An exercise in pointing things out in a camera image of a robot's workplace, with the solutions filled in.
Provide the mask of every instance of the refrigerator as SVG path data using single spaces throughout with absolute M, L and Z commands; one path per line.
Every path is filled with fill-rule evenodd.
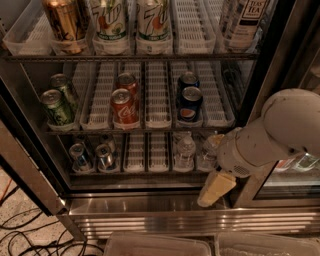
M 286 162 L 288 168 L 281 168 L 285 161 L 279 159 L 237 179 L 237 186 L 210 207 L 200 207 L 197 199 L 208 173 L 214 171 L 199 167 L 208 136 L 245 127 L 278 91 L 302 88 L 319 93 L 319 4 L 269 1 L 253 46 L 230 53 L 219 50 L 217 36 L 223 1 L 186 2 L 196 12 L 198 32 L 205 34 L 202 48 L 188 46 L 189 40 L 201 40 L 192 39 L 196 32 L 191 37 L 183 34 L 188 19 L 181 17 L 188 13 L 177 15 L 184 1 L 172 0 L 171 46 L 162 54 L 139 52 L 136 5 L 128 1 L 127 51 L 105 53 L 94 33 L 88 33 L 88 51 L 68 55 L 54 48 L 47 27 L 36 31 L 42 39 L 49 38 L 44 48 L 43 41 L 36 47 L 24 41 L 26 34 L 34 35 L 34 22 L 44 17 L 40 0 L 1 0 L 1 166 L 78 240 L 106 239 L 114 231 L 179 237 L 219 231 L 318 232 L 320 162 L 299 172 L 294 164 L 302 156 Z M 40 53 L 30 53 L 29 46 Z M 179 76 L 187 70 L 199 77 L 203 104 L 199 121 L 186 126 L 177 118 L 175 99 Z M 139 121 L 126 130 L 115 125 L 110 107 L 115 81 L 123 72 L 134 73 L 140 85 Z M 40 104 L 50 77 L 58 73 L 72 79 L 79 95 L 75 121 L 66 130 L 52 125 Z M 177 169 L 175 162 L 185 133 L 196 145 L 187 172 Z M 96 160 L 87 173 L 79 172 L 69 154 L 74 138 L 85 138 L 94 149 L 110 134 L 117 151 L 115 172 L 99 171 Z

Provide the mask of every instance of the soda can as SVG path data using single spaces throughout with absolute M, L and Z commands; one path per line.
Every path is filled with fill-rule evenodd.
M 77 163 L 80 171 L 89 172 L 93 168 L 89 154 L 82 143 L 76 143 L 69 149 L 69 154 Z
M 128 37 L 128 4 L 126 0 L 90 0 L 97 36 L 102 41 Z
M 111 152 L 113 154 L 114 157 L 116 157 L 117 155 L 117 151 L 116 151 L 116 143 L 115 143 L 115 140 L 112 136 L 112 134 L 102 134 L 100 136 L 100 139 L 99 139 L 100 143 L 101 144 L 106 144 L 109 146 L 109 148 L 111 149 Z
M 74 113 L 60 91 L 51 89 L 44 92 L 40 102 L 53 124 L 63 126 L 74 121 Z
M 138 0 L 137 20 L 139 38 L 165 40 L 170 31 L 169 0 Z
M 186 71 L 178 79 L 177 98 L 176 98 L 177 106 L 180 105 L 180 98 L 181 98 L 183 89 L 188 86 L 194 86 L 198 88 L 200 86 L 200 81 L 198 76 L 195 75 L 192 71 Z
M 136 110 L 139 110 L 139 84 L 132 73 L 121 73 L 116 80 L 116 87 L 130 91 L 135 101 Z
M 63 93 L 73 112 L 77 112 L 79 97 L 71 79 L 64 74 L 56 74 L 50 78 L 50 87 Z
M 42 0 L 46 16 L 49 20 L 55 38 L 59 41 L 78 41 L 86 36 L 87 28 L 84 24 L 89 16 L 79 11 L 77 0 Z M 82 52 L 81 47 L 64 50 L 66 53 L 77 54 Z
M 93 148 L 92 148 L 92 145 L 90 143 L 88 136 L 83 135 L 83 134 L 73 135 L 72 140 L 73 140 L 73 143 L 75 143 L 75 144 L 77 144 L 77 143 L 83 144 L 84 147 L 86 148 L 88 154 L 90 156 L 93 155 Z
M 111 152 L 111 149 L 106 144 L 99 145 L 96 150 L 96 157 L 98 159 L 98 169 L 100 171 L 110 171 L 115 169 L 116 161 Z
M 139 121 L 134 99 L 127 89 L 117 89 L 111 95 L 114 119 L 119 124 L 133 124 Z
M 199 117 L 202 101 L 203 96 L 199 88 L 184 88 L 178 108 L 178 120 L 185 122 L 196 122 Z

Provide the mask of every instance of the pepsi can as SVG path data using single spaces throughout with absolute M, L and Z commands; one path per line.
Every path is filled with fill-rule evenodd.
M 192 71 L 186 71 L 178 79 L 177 98 L 176 98 L 177 107 L 180 105 L 180 98 L 181 98 L 183 89 L 189 86 L 194 86 L 198 88 L 200 86 L 198 76 L 196 76 Z
M 196 122 L 199 117 L 203 96 L 199 88 L 186 87 L 183 89 L 178 107 L 178 120 Z

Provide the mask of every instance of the can label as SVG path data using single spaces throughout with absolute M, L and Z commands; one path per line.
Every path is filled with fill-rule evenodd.
M 176 105 L 180 105 L 180 98 L 182 95 L 182 91 L 184 88 L 188 86 L 200 86 L 199 78 L 192 72 L 192 71 L 186 71 L 183 73 L 179 79 L 178 79 L 178 86 L 177 86 L 177 97 L 176 97 Z
M 56 74 L 51 77 L 50 86 L 63 93 L 66 100 L 69 102 L 74 113 L 78 110 L 78 94 L 73 86 L 71 79 L 64 74 Z
M 202 100 L 202 93 L 198 88 L 185 88 L 181 95 L 178 119 L 185 122 L 196 122 Z
M 128 7 L 124 0 L 90 0 L 97 35 L 103 40 L 119 40 L 127 36 Z
M 63 126 L 73 122 L 74 113 L 63 94 L 58 90 L 44 92 L 41 96 L 41 103 L 48 118 L 55 125 Z
M 223 9 L 220 29 L 223 36 L 230 40 L 227 48 L 233 52 L 247 50 L 254 39 L 259 22 L 269 0 L 228 0 L 228 8 Z
M 117 123 L 133 124 L 139 121 L 135 102 L 127 89 L 117 89 L 112 93 L 111 106 Z
M 117 78 L 116 87 L 130 91 L 136 105 L 136 110 L 139 110 L 139 84 L 136 77 L 131 73 L 122 73 Z
M 81 171 L 92 169 L 92 162 L 83 144 L 74 144 L 69 150 L 70 156 L 76 161 Z
M 138 0 L 139 37 L 148 41 L 164 40 L 169 35 L 168 0 Z
M 48 1 L 44 7 L 53 33 L 58 40 L 77 41 L 85 37 L 85 22 L 82 22 L 76 0 L 69 1 L 67 4 Z

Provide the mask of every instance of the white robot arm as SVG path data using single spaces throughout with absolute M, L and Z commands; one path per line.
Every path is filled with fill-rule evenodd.
M 222 139 L 217 155 L 222 174 L 209 175 L 198 203 L 213 204 L 236 185 L 235 177 L 304 153 L 320 157 L 320 96 L 302 89 L 280 91 L 266 101 L 260 118 Z

